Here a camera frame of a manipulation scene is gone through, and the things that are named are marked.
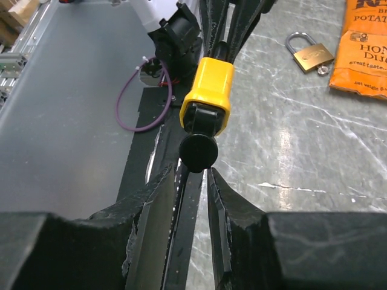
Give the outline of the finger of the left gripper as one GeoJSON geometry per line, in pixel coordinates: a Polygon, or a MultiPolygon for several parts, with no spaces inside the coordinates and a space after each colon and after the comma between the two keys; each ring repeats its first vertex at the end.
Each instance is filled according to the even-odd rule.
{"type": "Polygon", "coordinates": [[[199,1],[204,57],[230,60],[230,44],[224,40],[230,1],[199,1]]]}
{"type": "Polygon", "coordinates": [[[268,13],[275,0],[240,0],[231,1],[233,10],[227,44],[229,53],[227,61],[234,63],[245,42],[258,24],[261,15],[268,13]]]}

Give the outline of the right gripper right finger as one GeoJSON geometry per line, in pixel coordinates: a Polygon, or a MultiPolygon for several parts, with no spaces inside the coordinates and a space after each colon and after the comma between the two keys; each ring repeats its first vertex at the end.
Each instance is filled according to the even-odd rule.
{"type": "Polygon", "coordinates": [[[385,289],[386,214],[265,212],[207,173],[216,289],[385,289]]]}

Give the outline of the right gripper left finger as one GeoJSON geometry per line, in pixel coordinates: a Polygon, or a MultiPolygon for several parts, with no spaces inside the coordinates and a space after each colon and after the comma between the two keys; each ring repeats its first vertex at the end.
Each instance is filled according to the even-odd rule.
{"type": "Polygon", "coordinates": [[[175,206],[175,172],[88,219],[1,214],[2,289],[161,289],[175,206]]]}

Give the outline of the yellow padlock black shackle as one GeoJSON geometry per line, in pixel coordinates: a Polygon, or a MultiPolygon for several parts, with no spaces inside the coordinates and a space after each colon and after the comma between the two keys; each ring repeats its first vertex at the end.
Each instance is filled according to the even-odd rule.
{"type": "Polygon", "coordinates": [[[204,122],[212,127],[207,134],[218,136],[227,126],[230,116],[230,92],[233,83],[234,66],[228,62],[229,47],[225,41],[215,45],[213,56],[204,56],[198,65],[189,93],[180,109],[181,127],[186,132],[195,132],[194,118],[197,109],[215,113],[204,122]]]}

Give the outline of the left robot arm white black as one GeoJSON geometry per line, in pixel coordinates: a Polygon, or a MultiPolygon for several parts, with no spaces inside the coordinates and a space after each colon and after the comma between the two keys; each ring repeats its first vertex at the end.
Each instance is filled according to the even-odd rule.
{"type": "Polygon", "coordinates": [[[191,85],[199,54],[234,63],[238,53],[274,1],[199,1],[199,15],[187,4],[171,1],[172,14],[157,16],[148,33],[155,56],[172,80],[191,85]]]}

